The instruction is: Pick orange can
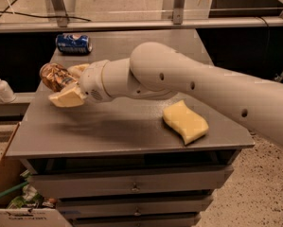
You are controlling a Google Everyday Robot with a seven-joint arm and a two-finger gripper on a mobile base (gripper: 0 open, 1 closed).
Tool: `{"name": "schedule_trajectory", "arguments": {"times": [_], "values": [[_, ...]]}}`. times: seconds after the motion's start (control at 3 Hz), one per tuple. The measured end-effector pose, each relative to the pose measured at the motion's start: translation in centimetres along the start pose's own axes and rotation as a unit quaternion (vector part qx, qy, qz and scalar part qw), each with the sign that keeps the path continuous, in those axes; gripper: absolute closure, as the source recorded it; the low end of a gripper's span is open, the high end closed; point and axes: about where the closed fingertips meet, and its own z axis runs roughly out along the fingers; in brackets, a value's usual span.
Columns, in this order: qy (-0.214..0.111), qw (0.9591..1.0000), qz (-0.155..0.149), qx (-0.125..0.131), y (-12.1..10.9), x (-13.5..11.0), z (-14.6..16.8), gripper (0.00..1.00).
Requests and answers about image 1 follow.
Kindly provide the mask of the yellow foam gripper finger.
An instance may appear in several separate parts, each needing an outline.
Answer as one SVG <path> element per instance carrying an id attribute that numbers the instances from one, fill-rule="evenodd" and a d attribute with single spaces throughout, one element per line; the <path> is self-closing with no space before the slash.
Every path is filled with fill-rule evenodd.
<path id="1" fill-rule="evenodd" d="M 89 66 L 89 63 L 83 63 L 70 66 L 67 71 L 76 79 L 79 79 L 83 71 Z"/>
<path id="2" fill-rule="evenodd" d="M 78 107 L 84 104 L 86 94 L 81 90 L 77 83 L 72 83 L 65 86 L 60 92 L 50 95 L 48 99 L 56 107 Z"/>

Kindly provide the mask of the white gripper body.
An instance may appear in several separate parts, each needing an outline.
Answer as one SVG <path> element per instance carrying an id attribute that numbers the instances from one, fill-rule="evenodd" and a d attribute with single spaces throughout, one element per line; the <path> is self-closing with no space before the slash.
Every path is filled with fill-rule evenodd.
<path id="1" fill-rule="evenodd" d="M 110 102 L 112 98 L 103 85 L 103 68 L 107 60 L 96 61 L 88 65 L 80 76 L 80 88 L 94 103 Z"/>

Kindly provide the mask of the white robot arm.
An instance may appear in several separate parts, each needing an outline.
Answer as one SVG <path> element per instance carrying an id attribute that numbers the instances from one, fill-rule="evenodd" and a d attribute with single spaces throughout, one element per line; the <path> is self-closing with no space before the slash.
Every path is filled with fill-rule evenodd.
<path id="1" fill-rule="evenodd" d="M 77 107 L 87 99 L 193 96 L 221 114 L 283 147 L 283 84 L 194 61 L 178 51 L 149 42 L 129 58 L 57 66 L 48 73 L 57 107 Z"/>

